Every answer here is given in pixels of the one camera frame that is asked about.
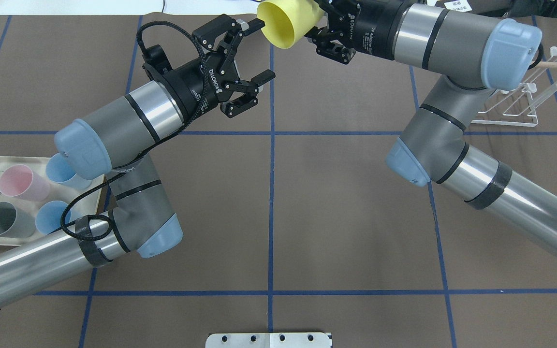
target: pink cup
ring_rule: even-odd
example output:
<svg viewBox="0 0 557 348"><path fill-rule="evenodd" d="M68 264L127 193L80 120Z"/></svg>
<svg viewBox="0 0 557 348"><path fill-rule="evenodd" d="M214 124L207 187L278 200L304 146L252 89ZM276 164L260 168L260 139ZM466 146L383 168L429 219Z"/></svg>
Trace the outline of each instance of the pink cup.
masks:
<svg viewBox="0 0 557 348"><path fill-rule="evenodd" d="M25 201L44 201L51 192L51 185L24 164L7 168L0 177L0 191L4 196Z"/></svg>

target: metal plate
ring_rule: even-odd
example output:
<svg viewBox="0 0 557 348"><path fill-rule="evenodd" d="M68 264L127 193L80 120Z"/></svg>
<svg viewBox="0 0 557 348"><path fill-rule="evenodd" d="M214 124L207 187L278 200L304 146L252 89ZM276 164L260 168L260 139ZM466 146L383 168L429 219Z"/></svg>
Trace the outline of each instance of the metal plate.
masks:
<svg viewBox="0 0 557 348"><path fill-rule="evenodd" d="M332 348L332 334L211 334L205 341L205 348Z"/></svg>

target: brown table surface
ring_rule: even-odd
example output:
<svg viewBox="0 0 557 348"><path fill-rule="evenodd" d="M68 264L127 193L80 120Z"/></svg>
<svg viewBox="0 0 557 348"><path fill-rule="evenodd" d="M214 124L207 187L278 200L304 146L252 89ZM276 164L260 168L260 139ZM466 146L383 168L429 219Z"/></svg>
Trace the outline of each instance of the brown table surface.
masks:
<svg viewBox="0 0 557 348"><path fill-rule="evenodd" d="M0 17L0 156L51 156L57 130L144 84L135 31L159 18L210 19ZM536 22L557 46L557 19ZM145 41L173 66L195 55L169 28ZM276 71L259 106L214 110L152 152L183 242L4 308L0 347L201 348L210 333L309 330L338 348L557 347L557 259L384 164L435 73L363 54L343 66L260 33L236 59L243 78ZM535 128L466 138L557 195L557 100L538 111Z"/></svg>

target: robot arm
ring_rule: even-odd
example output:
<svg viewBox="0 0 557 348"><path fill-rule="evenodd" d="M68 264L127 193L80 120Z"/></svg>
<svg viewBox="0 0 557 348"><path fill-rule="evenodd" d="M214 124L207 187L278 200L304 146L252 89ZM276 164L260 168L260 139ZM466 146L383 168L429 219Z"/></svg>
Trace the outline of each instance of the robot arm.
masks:
<svg viewBox="0 0 557 348"><path fill-rule="evenodd" d="M433 180L450 189L557 256L557 196L462 139L495 89L517 88L537 52L539 29L413 0L314 2L328 17L327 27L305 34L319 55L349 64L360 51L442 74L387 165L418 186Z"/></svg>
<svg viewBox="0 0 557 348"><path fill-rule="evenodd" d="M183 233L148 152L176 136L196 117L219 104L228 116L252 108L270 70L240 79L234 61L243 37L263 27L221 15L193 32L200 57L172 69L160 46L146 49L143 26L137 41L152 81L76 119L55 136L58 150L80 176L107 174L118 207L84 216L35 242L0 255L0 309L92 267L137 250L150 258L177 245ZM225 34L215 49L214 41ZM242 95L230 101L234 92Z"/></svg>

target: light blue joint cap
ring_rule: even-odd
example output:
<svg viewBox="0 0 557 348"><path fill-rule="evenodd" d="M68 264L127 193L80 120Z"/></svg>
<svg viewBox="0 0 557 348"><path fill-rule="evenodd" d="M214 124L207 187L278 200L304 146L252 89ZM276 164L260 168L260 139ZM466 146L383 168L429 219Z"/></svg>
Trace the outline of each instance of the light blue joint cap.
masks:
<svg viewBox="0 0 557 348"><path fill-rule="evenodd" d="M507 18L493 29L484 46L480 77L488 88L513 90L519 86L539 50L543 33Z"/></svg>
<svg viewBox="0 0 557 348"><path fill-rule="evenodd" d="M93 180L111 171L111 159L95 130L75 119L55 134L55 146L81 178Z"/></svg>
<svg viewBox="0 0 557 348"><path fill-rule="evenodd" d="M179 225L177 216L173 214L150 239L137 249L137 253L144 259L151 258L175 247L183 237L182 227Z"/></svg>
<svg viewBox="0 0 557 348"><path fill-rule="evenodd" d="M407 148L401 138L397 138L391 152L386 156L386 165L396 174L418 187L427 185L431 178L414 154Z"/></svg>

